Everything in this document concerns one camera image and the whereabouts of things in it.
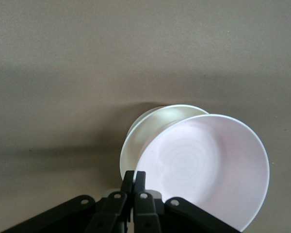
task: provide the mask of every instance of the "table surface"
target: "table surface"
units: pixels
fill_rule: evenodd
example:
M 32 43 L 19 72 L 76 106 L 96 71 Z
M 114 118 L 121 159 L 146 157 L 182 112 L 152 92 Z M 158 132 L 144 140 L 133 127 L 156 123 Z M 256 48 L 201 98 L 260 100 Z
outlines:
M 261 138 L 245 233 L 291 233 L 291 0 L 0 1 L 0 231 L 121 184 L 133 121 L 192 104 Z

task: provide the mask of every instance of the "bowl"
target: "bowl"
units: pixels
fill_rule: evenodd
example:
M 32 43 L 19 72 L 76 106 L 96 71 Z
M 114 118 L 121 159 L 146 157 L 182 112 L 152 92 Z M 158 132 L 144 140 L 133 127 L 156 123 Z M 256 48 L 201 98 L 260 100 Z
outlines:
M 122 179 L 127 170 L 135 170 L 144 143 L 159 128 L 177 120 L 208 114 L 205 110 L 186 104 L 161 106 L 142 114 L 133 123 L 125 139 L 120 156 Z
M 269 162 L 259 137 L 229 116 L 209 114 L 162 127 L 141 150 L 136 171 L 163 201 L 182 197 L 243 231 L 260 210 Z

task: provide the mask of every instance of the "beige surface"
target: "beige surface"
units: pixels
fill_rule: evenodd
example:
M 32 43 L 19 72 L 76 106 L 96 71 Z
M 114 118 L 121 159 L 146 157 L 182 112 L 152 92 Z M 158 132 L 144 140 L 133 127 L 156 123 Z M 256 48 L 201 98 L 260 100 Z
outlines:
M 257 132 L 271 181 L 245 233 L 291 233 L 291 0 L 0 0 L 0 231 L 119 187 L 130 125 L 175 103 Z

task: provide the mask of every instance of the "stacked bowl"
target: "stacked bowl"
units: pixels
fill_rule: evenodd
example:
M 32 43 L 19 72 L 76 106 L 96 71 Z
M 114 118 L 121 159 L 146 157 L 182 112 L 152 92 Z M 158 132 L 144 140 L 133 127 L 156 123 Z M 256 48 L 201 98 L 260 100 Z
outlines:
M 177 104 L 135 120 L 120 157 L 127 170 L 145 171 L 147 190 L 162 200 L 182 197 L 238 231 L 260 210 L 269 162 L 259 137 L 239 120 Z

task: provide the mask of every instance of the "white bowl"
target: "white bowl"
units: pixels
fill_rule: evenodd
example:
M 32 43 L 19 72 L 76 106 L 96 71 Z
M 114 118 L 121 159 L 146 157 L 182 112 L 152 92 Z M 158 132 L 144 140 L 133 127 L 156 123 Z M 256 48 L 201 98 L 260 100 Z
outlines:
M 187 118 L 160 129 L 145 143 L 136 171 L 163 201 L 182 197 L 239 231 L 260 210 L 269 162 L 259 137 L 223 115 Z
M 127 170 L 136 169 L 144 143 L 156 130 L 171 122 L 201 114 L 208 113 L 196 106 L 175 104 L 151 109 L 137 118 L 134 126 L 129 130 L 121 151 L 120 171 L 122 179 Z

